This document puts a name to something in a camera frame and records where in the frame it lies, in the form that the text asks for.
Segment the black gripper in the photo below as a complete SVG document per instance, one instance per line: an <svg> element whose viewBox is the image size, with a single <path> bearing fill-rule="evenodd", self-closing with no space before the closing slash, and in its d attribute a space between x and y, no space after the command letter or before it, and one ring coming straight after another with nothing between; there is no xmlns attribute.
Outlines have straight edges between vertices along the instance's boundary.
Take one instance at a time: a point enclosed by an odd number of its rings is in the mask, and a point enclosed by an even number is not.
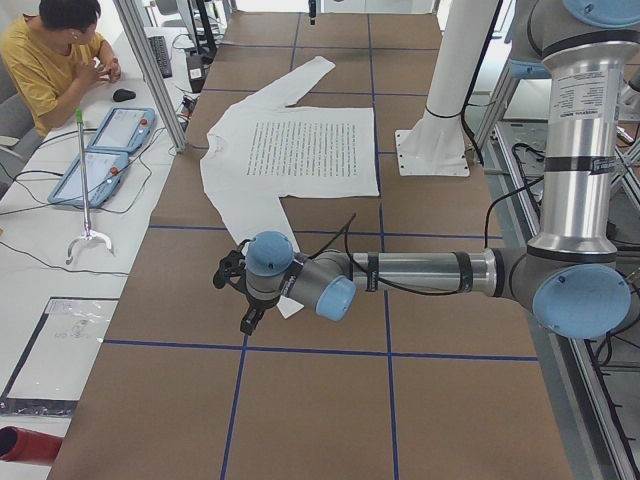
<svg viewBox="0 0 640 480"><path fill-rule="evenodd" d="M252 334L265 312L277 305L280 293L278 291L262 292L246 287L244 295L248 301L248 309L240 321L240 331L244 334Z"/></svg>

